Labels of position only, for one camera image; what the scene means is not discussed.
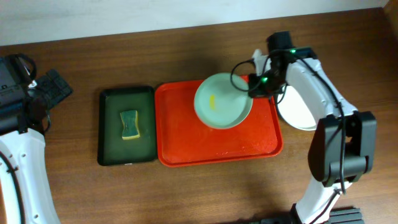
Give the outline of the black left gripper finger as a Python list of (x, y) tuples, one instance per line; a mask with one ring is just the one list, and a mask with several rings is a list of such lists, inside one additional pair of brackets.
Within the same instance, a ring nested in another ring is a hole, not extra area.
[(49, 90), (47, 93), (52, 101), (63, 101), (73, 93), (71, 86), (56, 70), (49, 70), (46, 73), (46, 76), (50, 80)]
[(48, 79), (38, 79), (37, 87), (44, 98), (47, 108), (52, 109), (62, 101), (62, 91), (56, 83)]

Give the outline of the cream white plate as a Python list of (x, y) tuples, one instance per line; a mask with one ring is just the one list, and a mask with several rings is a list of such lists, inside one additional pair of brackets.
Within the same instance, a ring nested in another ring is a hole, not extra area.
[(304, 131), (316, 130), (317, 124), (310, 110), (292, 86), (282, 88), (282, 93), (276, 99), (276, 108), (279, 117), (290, 126)]

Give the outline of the light green plate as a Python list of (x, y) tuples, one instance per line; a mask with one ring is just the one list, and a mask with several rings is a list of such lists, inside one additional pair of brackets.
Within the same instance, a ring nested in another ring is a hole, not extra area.
[(215, 129), (229, 129), (242, 123), (254, 100), (248, 96), (247, 81), (230, 73), (217, 73), (205, 79), (194, 97), (199, 120)]

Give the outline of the green yellow sponge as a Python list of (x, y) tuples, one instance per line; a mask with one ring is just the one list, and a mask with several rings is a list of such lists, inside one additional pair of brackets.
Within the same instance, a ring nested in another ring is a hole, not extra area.
[(123, 124), (122, 139), (127, 141), (139, 138), (141, 134), (138, 126), (138, 111), (123, 111), (120, 117)]

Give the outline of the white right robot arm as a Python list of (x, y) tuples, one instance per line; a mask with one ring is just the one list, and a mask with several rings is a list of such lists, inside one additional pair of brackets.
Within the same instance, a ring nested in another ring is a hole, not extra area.
[(377, 121), (370, 111), (360, 112), (326, 76), (310, 48), (275, 49), (250, 59), (264, 95), (291, 86), (303, 99), (316, 122), (308, 152), (312, 177), (303, 197), (274, 223), (362, 223), (359, 210), (334, 211), (338, 199), (373, 168)]

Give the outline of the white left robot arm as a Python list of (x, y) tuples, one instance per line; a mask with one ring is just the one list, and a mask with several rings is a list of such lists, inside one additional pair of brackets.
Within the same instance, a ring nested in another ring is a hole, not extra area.
[(59, 223), (45, 167), (49, 110), (72, 88), (54, 70), (33, 80), (23, 71), (1, 79), (1, 190), (7, 223)]

